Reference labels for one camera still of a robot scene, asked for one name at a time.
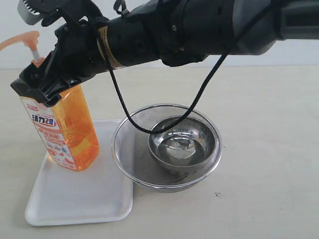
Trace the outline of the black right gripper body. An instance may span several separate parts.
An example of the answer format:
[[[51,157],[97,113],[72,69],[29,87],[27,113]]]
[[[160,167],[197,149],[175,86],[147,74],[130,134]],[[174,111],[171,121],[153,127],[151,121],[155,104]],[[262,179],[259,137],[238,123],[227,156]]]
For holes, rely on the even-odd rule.
[[[66,90],[113,69],[96,27],[80,21],[83,32],[75,33],[63,25],[55,31],[57,42],[40,70],[42,90]]]

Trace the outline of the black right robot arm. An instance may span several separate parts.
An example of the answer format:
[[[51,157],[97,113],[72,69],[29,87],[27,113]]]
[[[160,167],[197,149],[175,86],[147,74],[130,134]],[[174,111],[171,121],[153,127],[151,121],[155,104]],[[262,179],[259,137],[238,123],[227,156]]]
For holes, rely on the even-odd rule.
[[[210,55],[260,55],[279,40],[318,39],[316,0],[151,0],[108,19],[91,0],[21,0],[26,24],[50,26],[57,43],[11,83],[47,107],[99,73],[161,60],[170,67]]]

